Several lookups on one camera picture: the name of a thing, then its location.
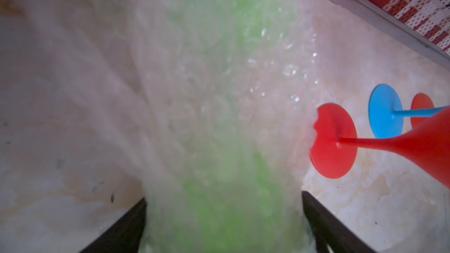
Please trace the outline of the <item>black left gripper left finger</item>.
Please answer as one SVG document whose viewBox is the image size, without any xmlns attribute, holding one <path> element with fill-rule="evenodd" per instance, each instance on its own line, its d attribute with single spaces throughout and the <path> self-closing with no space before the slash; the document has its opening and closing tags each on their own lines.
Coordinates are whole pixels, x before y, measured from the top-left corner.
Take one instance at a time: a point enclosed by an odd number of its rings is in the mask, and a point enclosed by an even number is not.
<svg viewBox="0 0 450 253">
<path fill-rule="evenodd" d="M 137 253 L 146 222 L 146 201 L 142 198 L 81 253 Z"/>
</svg>

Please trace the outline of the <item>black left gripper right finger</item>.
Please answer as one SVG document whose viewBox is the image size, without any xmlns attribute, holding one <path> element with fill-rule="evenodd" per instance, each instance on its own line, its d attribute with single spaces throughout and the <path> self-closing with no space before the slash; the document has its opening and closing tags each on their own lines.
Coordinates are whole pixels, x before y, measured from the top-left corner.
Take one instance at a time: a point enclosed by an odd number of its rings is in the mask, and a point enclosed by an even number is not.
<svg viewBox="0 0 450 253">
<path fill-rule="evenodd" d="M 302 192 L 302 202 L 318 253 L 375 253 L 309 192 Z"/>
</svg>

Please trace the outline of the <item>pink red glass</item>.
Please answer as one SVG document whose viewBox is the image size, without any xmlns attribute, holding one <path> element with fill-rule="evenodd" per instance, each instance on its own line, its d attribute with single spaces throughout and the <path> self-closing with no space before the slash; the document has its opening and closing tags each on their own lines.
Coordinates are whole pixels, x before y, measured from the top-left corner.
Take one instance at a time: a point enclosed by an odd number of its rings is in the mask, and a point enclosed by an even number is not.
<svg viewBox="0 0 450 253">
<path fill-rule="evenodd" d="M 358 148 L 387 151 L 410 160 L 439 183 L 450 185 L 450 111 L 442 110 L 394 138 L 358 138 L 349 113 L 333 103 L 318 108 L 317 133 L 310 159 L 324 177 L 339 179 L 355 163 Z"/>
</svg>

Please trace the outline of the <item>blue wine glass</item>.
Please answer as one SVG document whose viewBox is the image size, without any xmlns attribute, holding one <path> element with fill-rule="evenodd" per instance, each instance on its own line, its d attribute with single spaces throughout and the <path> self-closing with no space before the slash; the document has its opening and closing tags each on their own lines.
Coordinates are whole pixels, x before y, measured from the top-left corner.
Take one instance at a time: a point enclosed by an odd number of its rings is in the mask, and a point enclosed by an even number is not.
<svg viewBox="0 0 450 253">
<path fill-rule="evenodd" d="M 378 139 L 386 139 L 402 134 L 405 118 L 431 118 L 446 108 L 449 106 L 404 110 L 396 90 L 387 84 L 379 84 L 370 95 L 368 116 L 374 136 Z"/>
</svg>

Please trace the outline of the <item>red wine glass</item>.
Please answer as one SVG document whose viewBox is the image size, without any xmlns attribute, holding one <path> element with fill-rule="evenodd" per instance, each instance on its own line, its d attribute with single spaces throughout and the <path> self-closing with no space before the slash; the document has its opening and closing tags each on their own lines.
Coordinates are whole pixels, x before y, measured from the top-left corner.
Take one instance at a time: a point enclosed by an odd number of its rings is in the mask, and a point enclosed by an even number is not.
<svg viewBox="0 0 450 253">
<path fill-rule="evenodd" d="M 416 94 L 416 96 L 412 100 L 411 109 L 412 110 L 421 110 L 421 109 L 429 109 L 429 108 L 434 108 L 434 103 L 432 102 L 432 99 L 424 93 Z M 427 119 L 428 119 L 427 117 L 411 117 L 410 121 L 411 121 L 412 129 L 419 126 Z"/>
</svg>

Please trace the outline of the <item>bright green glass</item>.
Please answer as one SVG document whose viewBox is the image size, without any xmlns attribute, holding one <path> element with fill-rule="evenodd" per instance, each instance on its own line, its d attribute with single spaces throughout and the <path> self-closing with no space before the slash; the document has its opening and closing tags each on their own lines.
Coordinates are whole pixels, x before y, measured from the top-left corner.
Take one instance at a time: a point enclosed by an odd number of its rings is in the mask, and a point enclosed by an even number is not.
<svg viewBox="0 0 450 253">
<path fill-rule="evenodd" d="M 142 253 L 311 253 L 300 182 L 315 133 L 300 0 L 149 0 Z"/>
</svg>

